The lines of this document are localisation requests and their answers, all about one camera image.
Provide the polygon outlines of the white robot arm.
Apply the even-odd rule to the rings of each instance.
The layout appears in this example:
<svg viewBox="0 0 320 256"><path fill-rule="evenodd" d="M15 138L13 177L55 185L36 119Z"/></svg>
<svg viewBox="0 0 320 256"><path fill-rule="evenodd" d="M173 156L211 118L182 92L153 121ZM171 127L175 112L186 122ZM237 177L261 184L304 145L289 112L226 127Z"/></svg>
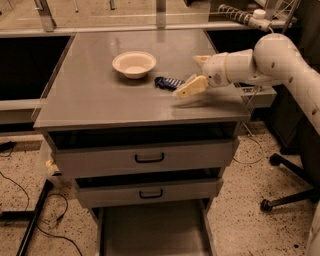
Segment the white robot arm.
<svg viewBox="0 0 320 256"><path fill-rule="evenodd" d="M302 116L292 126L298 154L288 156L305 174L301 180L284 165L271 166L278 148L273 138L259 136L265 156L227 169L222 196L209 219L219 256L319 256L319 206L313 202L320 186L320 74L312 69L292 41L279 33L264 35L249 50L196 55L198 74L215 92L238 82L283 85L290 99L280 122Z"/></svg>

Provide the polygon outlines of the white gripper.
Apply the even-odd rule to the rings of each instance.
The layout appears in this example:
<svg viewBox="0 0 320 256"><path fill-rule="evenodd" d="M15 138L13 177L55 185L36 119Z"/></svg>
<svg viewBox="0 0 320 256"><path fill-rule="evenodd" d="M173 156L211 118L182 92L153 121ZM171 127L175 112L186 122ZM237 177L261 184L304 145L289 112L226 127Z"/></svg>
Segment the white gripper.
<svg viewBox="0 0 320 256"><path fill-rule="evenodd" d="M208 86L223 87L229 84L226 74L227 53L215 55L195 55L193 61L204 75L191 75L186 82L178 87L173 95L183 99L205 91Z"/></svg>

